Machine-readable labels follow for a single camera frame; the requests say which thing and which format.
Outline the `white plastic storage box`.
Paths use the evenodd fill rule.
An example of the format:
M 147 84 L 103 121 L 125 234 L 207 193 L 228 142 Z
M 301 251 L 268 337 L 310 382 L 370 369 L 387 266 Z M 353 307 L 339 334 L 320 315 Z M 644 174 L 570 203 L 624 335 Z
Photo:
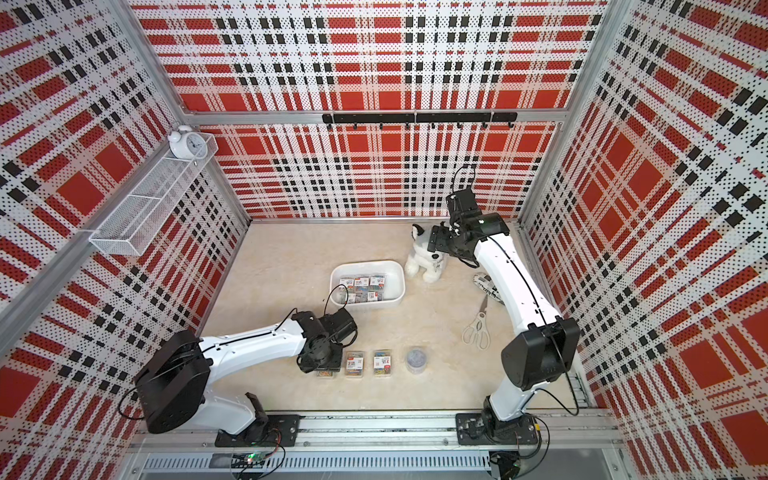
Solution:
M 385 286 L 382 289 L 368 286 L 367 288 L 349 290 L 339 283 L 342 277 L 356 278 L 360 276 L 370 277 L 371 275 L 384 275 L 386 277 Z M 398 306 L 406 291 L 404 270 L 399 263 L 393 260 L 342 264 L 333 270 L 330 278 L 330 287 L 330 302 L 335 307 L 346 308 L 349 312 L 370 311 Z M 381 301 L 366 301 L 366 293 L 373 290 L 381 292 Z

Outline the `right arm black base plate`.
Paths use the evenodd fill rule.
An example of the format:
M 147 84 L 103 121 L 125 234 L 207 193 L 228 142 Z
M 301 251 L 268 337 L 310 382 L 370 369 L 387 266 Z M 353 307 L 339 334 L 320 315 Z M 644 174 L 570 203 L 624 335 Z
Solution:
M 530 415 L 498 421 L 492 413 L 455 415 L 456 436 L 460 445 L 536 446 L 538 430 Z

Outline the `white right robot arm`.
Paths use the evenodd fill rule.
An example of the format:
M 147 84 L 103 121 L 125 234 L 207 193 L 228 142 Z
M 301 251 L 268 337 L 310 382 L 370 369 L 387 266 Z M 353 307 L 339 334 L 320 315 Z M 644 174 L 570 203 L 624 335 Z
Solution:
M 505 377 L 486 406 L 495 422 L 509 423 L 570 371 L 580 329 L 537 287 L 499 214 L 483 213 L 469 187 L 449 194 L 446 203 L 449 221 L 432 228 L 428 250 L 484 269 L 512 322 L 514 337 L 501 351 Z

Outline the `square paper clip box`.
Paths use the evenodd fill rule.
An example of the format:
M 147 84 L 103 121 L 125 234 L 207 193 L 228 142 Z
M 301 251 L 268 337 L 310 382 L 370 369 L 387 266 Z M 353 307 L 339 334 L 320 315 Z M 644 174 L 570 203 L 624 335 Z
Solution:
M 392 352 L 387 349 L 375 350 L 372 356 L 373 375 L 377 378 L 392 374 Z

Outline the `round clear paper clip jar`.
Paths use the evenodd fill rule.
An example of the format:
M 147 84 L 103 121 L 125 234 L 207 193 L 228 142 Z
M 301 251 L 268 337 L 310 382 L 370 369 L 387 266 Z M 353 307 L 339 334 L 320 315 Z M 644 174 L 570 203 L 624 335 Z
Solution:
M 421 347 L 410 348 L 405 356 L 406 368 L 414 375 L 426 370 L 428 358 L 426 351 Z

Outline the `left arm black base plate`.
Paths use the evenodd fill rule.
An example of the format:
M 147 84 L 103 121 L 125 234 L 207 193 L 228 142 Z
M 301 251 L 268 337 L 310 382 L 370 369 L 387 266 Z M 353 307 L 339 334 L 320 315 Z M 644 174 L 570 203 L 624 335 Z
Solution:
M 280 444 L 293 447 L 299 431 L 301 415 L 271 415 L 257 418 L 241 433 L 232 435 L 224 430 L 217 434 L 214 445 L 225 447 L 266 447 Z

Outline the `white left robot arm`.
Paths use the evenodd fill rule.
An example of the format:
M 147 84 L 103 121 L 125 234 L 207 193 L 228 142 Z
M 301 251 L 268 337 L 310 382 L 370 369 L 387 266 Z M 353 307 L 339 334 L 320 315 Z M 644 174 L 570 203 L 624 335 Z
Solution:
M 215 392 L 214 384 L 255 365 L 294 358 L 303 373 L 338 372 L 347 338 L 358 326 L 342 307 L 316 316 L 292 310 L 279 323 L 223 336 L 199 338 L 188 330 L 174 333 L 134 377 L 134 392 L 147 430 L 163 434 L 180 427 L 205 427 L 234 442 L 265 438 L 269 417 L 258 397 L 243 400 Z

